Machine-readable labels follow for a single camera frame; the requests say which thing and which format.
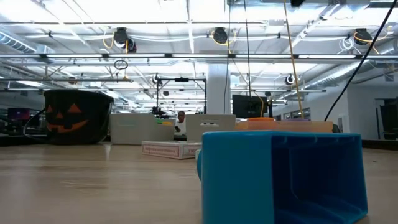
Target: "black pumpkin bucket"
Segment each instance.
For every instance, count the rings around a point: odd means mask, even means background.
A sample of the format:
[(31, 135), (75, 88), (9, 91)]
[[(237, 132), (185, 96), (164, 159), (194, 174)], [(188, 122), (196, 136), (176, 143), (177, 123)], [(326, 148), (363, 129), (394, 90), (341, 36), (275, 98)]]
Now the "black pumpkin bucket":
[(106, 137), (112, 97), (79, 90), (49, 90), (44, 97), (50, 144), (96, 144)]

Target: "pillar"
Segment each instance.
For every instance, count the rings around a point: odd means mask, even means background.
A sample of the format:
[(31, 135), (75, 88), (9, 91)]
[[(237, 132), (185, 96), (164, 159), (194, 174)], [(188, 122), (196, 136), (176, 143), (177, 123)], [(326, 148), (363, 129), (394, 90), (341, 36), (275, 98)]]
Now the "pillar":
[(230, 74), (226, 64), (208, 66), (207, 114), (231, 114)]

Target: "table surface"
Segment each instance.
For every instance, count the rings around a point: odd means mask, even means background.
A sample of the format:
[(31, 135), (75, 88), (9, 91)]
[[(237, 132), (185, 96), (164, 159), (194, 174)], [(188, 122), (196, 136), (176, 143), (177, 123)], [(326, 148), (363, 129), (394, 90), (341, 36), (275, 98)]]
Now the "table surface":
[[(364, 150), (369, 215), (397, 223), (398, 152)], [(195, 160), (137, 146), (0, 147), (1, 223), (201, 223)]]

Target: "white box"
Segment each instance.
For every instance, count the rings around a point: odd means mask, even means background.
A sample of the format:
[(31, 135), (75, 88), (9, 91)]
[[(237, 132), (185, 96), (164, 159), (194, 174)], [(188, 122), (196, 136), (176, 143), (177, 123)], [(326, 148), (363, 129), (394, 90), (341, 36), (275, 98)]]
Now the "white box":
[(173, 159), (195, 158), (196, 150), (201, 149), (199, 142), (183, 141), (143, 141), (142, 153)]

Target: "person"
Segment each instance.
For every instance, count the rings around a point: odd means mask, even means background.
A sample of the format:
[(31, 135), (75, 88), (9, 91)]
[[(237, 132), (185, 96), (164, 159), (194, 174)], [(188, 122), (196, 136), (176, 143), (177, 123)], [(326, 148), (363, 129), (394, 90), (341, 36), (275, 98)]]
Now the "person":
[(185, 128), (185, 112), (179, 111), (177, 116), (177, 122), (175, 123), (175, 135), (185, 135), (187, 130)]

